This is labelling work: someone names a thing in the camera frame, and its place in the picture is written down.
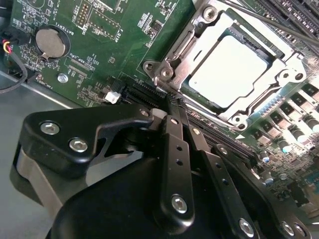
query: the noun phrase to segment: motherboard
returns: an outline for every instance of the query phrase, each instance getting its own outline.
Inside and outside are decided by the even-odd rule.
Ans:
[[[319,0],[234,2],[319,39]],[[319,215],[318,48],[215,0],[15,0],[10,24],[39,84],[83,107],[176,94],[208,143]]]

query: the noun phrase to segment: screw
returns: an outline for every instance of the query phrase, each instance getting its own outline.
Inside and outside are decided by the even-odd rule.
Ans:
[[[153,69],[153,65],[151,63],[147,63],[146,64],[146,69],[149,70],[149,71],[152,70]]]
[[[300,227],[297,223],[295,223],[295,228],[297,229],[297,231],[303,236],[305,237],[307,234],[305,233],[304,229],[302,229],[302,227]]]
[[[61,82],[61,83],[67,83],[69,80],[68,76],[61,73],[58,75],[58,81]]]
[[[214,8],[213,6],[208,6],[203,11],[203,18],[205,19],[205,21],[208,21],[208,22],[214,21],[216,17],[217,17],[217,9]]]
[[[223,148],[223,147],[220,148],[219,150],[225,155],[228,154],[227,150],[225,148]]]
[[[193,132],[194,132],[195,134],[197,134],[197,135],[200,135],[199,130],[198,130],[198,129],[196,129],[196,128],[193,128]]]
[[[240,219],[239,220],[239,226],[240,229],[249,237],[252,238],[254,237],[254,230],[252,226],[245,220],[245,219]]]
[[[60,132],[59,126],[51,122],[43,123],[40,126],[40,129],[43,133],[49,134],[49,135],[55,135]]]
[[[186,202],[184,201],[183,198],[181,198],[180,196],[174,196],[172,197],[171,199],[171,204],[173,206],[173,208],[181,213],[181,214],[184,214],[187,212],[187,204]]]
[[[146,116],[146,117],[149,117],[149,116],[150,116],[150,114],[147,113],[146,111],[141,111],[141,114],[144,115],[144,116]]]
[[[286,173],[282,173],[282,174],[279,175],[279,178],[280,178],[280,180],[287,180],[288,176],[287,176]]]
[[[173,76],[174,71],[172,68],[163,68],[162,71],[160,72],[160,75],[165,77],[165,78],[170,78]]]
[[[86,142],[84,140],[81,140],[80,138],[71,140],[69,146],[78,153],[83,153],[88,149],[88,145],[86,144]]]
[[[287,232],[289,235],[291,235],[292,237],[295,235],[294,230],[288,225],[288,223],[282,222],[281,225],[285,232]]]
[[[173,118],[171,118],[170,121],[171,121],[173,124],[178,124],[178,121],[175,120],[175,119],[173,119]]]

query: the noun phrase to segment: gray metal surface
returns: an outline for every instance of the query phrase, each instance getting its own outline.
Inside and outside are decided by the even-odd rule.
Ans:
[[[0,87],[12,84],[0,78]],[[23,119],[36,111],[63,107],[25,87],[0,95],[0,238],[43,239],[51,226],[45,208],[11,185],[9,172]]]
[[[10,84],[12,80],[0,76],[0,88]],[[1,239],[44,239],[52,224],[47,210],[19,193],[9,180],[23,119],[33,112],[75,107],[76,104],[36,84],[24,85],[0,95]],[[140,157],[138,153],[129,159],[114,158],[95,165],[89,169],[86,182],[92,185]]]

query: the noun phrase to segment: capacitor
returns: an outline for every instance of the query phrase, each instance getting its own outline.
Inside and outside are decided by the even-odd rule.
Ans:
[[[293,149],[292,146],[285,140],[279,141],[278,146],[283,153],[289,153]]]
[[[269,162],[269,156],[268,156],[266,151],[261,151],[259,153],[259,157],[264,163],[268,163]]]
[[[306,124],[312,129],[313,132],[319,132],[319,122],[316,119],[309,119],[306,121]]]
[[[267,184],[267,185],[271,185],[274,183],[274,178],[271,176],[271,173],[269,171],[264,171],[262,174],[261,174],[262,178],[264,179],[264,182]]]
[[[305,136],[300,129],[293,130],[292,134],[299,143],[303,143],[307,140],[307,136]]]
[[[287,176],[286,173],[282,173],[282,174],[279,175],[279,178],[280,178],[280,180],[287,180],[288,176]]]

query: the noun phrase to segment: black plastic bracket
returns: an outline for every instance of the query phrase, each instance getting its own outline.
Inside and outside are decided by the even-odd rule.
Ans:
[[[259,227],[266,238],[312,238],[307,227],[292,211],[282,208],[275,196],[236,155],[221,144],[215,145],[214,150],[225,163],[237,190],[241,192],[241,197],[247,200],[246,205],[254,205],[250,210],[254,211],[254,215],[257,215],[256,220],[258,220]]]
[[[183,141],[180,117],[168,115],[163,121],[163,163],[156,222],[169,234],[181,234],[194,222],[194,200],[188,143]]]
[[[122,129],[147,128],[153,122],[151,112],[141,105],[116,105],[86,109],[61,110],[30,114],[25,118],[19,143],[27,156],[56,173],[76,178],[84,175],[90,162],[99,153],[100,138],[112,141]],[[41,131],[41,125],[52,122],[59,132],[52,135]],[[73,139],[87,145],[83,152],[70,147]]]
[[[222,159],[208,151],[209,147],[204,135],[195,127],[190,126],[190,144],[197,161],[215,192],[216,206],[220,207],[220,229],[226,238],[259,239],[258,231],[241,200],[232,178],[228,174]]]

